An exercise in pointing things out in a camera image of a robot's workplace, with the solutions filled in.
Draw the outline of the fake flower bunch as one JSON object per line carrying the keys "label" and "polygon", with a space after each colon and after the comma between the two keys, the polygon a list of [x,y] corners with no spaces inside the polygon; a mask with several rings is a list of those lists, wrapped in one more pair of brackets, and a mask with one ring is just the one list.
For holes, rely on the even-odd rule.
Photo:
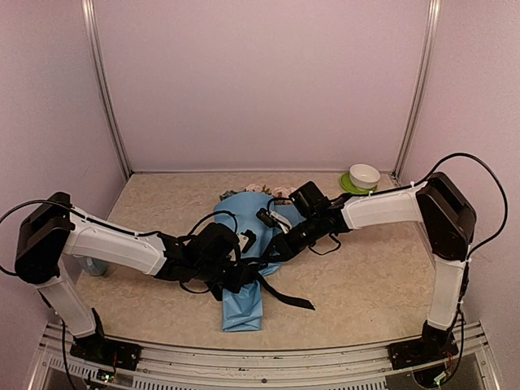
{"label": "fake flower bunch", "polygon": [[244,187],[243,189],[227,190],[226,192],[219,195],[219,200],[223,201],[227,198],[237,195],[238,193],[246,193],[246,192],[264,193],[267,196],[274,197],[274,198],[289,198],[289,195],[295,190],[296,190],[295,187],[282,186],[282,187],[272,187],[271,188],[271,187],[268,187],[266,184],[264,184],[264,185],[249,184],[246,187]]}

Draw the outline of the blue wrapping paper sheet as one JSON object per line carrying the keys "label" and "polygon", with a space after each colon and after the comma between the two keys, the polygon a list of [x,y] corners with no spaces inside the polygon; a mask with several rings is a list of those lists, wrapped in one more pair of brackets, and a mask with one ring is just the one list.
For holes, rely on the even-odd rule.
{"label": "blue wrapping paper sheet", "polygon": [[[270,240],[282,232],[278,227],[268,227],[256,216],[260,209],[275,211],[292,226],[303,220],[294,206],[270,205],[269,200],[271,196],[265,193],[243,192],[222,200],[214,208],[219,212],[214,217],[215,222],[229,228],[238,228],[239,233],[250,230],[256,235],[252,247],[241,255],[243,262],[252,262],[260,258]],[[222,329],[225,332],[251,332],[261,329],[263,301],[259,282],[246,284],[238,293],[224,290],[222,306]]]}

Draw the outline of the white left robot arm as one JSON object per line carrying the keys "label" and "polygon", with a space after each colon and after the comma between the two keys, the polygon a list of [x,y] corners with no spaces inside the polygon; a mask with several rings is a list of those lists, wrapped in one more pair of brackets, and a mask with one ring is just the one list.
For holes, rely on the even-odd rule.
{"label": "white left robot arm", "polygon": [[158,280],[200,280],[208,288],[238,291],[243,284],[241,255],[256,241],[251,230],[222,223],[208,223],[180,237],[133,231],[74,207],[62,192],[30,204],[35,209],[20,225],[15,273],[38,290],[70,333],[81,339],[83,350],[99,362],[113,354],[113,342],[101,333],[94,311],[76,291],[64,258],[76,258],[95,276],[115,264]]}

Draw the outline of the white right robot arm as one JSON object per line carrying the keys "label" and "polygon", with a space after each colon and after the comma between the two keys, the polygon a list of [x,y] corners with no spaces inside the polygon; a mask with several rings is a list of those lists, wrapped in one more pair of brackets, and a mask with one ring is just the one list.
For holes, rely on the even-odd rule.
{"label": "white right robot arm", "polygon": [[431,361],[446,349],[448,340],[442,331],[456,317],[476,224],[475,209],[447,175],[436,172],[421,184],[374,195],[343,193],[335,199],[326,197],[310,181],[289,198],[304,220],[270,240],[262,253],[264,262],[287,262],[329,235],[388,223],[422,223],[435,260],[435,285],[427,315],[427,325],[435,329],[418,338],[415,352]]}

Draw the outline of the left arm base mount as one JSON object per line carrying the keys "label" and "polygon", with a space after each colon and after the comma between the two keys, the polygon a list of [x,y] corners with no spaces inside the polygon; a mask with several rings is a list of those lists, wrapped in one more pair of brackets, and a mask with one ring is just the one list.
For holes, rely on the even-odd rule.
{"label": "left arm base mount", "polygon": [[95,330],[90,336],[73,337],[70,354],[85,361],[135,371],[141,357],[139,344],[114,340],[105,336],[102,321],[95,309],[92,309]]}

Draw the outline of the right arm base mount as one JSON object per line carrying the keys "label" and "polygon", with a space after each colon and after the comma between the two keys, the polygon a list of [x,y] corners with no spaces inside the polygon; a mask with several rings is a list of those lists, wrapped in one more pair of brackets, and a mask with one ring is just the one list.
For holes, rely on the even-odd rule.
{"label": "right arm base mount", "polygon": [[391,343],[388,354],[393,370],[436,362],[459,353],[453,326],[438,329],[425,322],[419,338]]}

